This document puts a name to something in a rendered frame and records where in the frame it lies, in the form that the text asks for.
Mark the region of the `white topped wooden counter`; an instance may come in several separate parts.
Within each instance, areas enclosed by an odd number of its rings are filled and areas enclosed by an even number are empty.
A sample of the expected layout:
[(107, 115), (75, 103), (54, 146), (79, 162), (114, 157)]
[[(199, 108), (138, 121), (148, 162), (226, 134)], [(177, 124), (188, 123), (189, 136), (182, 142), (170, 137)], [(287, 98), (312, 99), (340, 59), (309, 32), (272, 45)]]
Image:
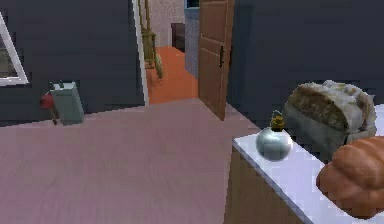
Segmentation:
[(233, 140), (223, 224), (384, 224), (340, 210), (316, 187), (324, 163), (298, 144), (286, 158), (259, 155), (254, 134)]

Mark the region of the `white framed window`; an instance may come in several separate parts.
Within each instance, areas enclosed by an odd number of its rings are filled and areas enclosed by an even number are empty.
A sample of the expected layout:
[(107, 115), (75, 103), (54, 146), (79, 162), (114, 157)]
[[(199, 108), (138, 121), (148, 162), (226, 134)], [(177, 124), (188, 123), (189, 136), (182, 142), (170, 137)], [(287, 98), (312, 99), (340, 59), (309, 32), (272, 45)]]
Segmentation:
[(0, 86), (24, 85), (29, 80), (0, 12)]

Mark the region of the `crusty brown bread loaf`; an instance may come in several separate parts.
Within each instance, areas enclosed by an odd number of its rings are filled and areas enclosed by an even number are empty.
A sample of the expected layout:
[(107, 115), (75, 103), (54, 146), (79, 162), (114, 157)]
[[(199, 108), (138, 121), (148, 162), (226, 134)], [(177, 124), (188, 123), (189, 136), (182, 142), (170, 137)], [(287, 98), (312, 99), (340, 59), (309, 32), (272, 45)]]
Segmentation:
[(283, 108), (285, 130), (328, 163), (341, 146), (376, 134), (373, 98), (355, 85), (333, 80), (300, 84)]

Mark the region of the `round silver bottle gold cap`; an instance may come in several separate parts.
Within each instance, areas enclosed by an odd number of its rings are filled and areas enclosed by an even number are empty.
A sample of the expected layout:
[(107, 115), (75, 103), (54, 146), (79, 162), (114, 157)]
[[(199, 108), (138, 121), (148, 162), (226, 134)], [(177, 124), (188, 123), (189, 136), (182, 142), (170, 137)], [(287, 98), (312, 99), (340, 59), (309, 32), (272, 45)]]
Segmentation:
[(280, 111), (274, 110), (270, 126), (262, 129), (256, 137), (258, 153), (268, 161), (281, 161), (293, 148), (291, 136), (284, 130), (284, 118)]

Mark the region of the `brown wooden room door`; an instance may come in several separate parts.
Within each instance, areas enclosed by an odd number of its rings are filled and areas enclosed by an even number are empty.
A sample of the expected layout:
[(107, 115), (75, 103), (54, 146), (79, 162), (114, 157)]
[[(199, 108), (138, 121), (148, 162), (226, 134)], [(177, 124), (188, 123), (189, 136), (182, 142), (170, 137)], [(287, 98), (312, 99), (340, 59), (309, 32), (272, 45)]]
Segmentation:
[[(220, 119), (225, 118), (235, 0), (200, 0), (198, 97)], [(220, 46), (224, 63), (219, 68)]]

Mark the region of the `dark brown cabinet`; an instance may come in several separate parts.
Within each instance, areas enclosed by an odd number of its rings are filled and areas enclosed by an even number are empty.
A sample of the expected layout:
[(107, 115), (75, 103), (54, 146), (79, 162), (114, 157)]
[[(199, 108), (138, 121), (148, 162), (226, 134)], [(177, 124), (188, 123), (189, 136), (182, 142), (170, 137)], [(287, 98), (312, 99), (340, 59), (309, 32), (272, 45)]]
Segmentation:
[(185, 25), (183, 23), (172, 23), (172, 46), (181, 52), (185, 52)]

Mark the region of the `orange brown bread loaf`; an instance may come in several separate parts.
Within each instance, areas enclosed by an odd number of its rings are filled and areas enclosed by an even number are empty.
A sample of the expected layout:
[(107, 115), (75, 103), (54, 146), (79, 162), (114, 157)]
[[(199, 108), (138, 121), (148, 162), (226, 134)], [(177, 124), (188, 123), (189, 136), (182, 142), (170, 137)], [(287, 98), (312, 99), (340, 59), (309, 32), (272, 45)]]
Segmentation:
[(352, 217), (370, 219), (384, 211), (384, 136), (358, 139), (336, 150), (316, 186)]

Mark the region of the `grey green bin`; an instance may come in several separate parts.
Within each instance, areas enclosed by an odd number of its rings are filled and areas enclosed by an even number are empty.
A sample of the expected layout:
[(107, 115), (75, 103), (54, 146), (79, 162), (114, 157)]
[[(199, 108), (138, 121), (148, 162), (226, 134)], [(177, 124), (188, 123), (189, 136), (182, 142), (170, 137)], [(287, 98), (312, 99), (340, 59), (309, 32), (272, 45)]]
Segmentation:
[(64, 83), (60, 81), (52, 84), (50, 93), (60, 122), (64, 126), (83, 122), (84, 111), (75, 82)]

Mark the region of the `yellow wooden chair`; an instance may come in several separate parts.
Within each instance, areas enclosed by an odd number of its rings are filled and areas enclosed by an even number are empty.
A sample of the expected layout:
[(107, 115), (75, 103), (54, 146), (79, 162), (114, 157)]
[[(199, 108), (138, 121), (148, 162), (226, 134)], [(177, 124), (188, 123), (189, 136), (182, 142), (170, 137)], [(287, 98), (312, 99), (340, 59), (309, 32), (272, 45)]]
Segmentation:
[(142, 34), (143, 52), (146, 69), (155, 69), (159, 79), (163, 78), (163, 66), (160, 55), (156, 50), (156, 34), (151, 29), (149, 1), (144, 0), (144, 8), (141, 8), (141, 0), (138, 1), (139, 22)]

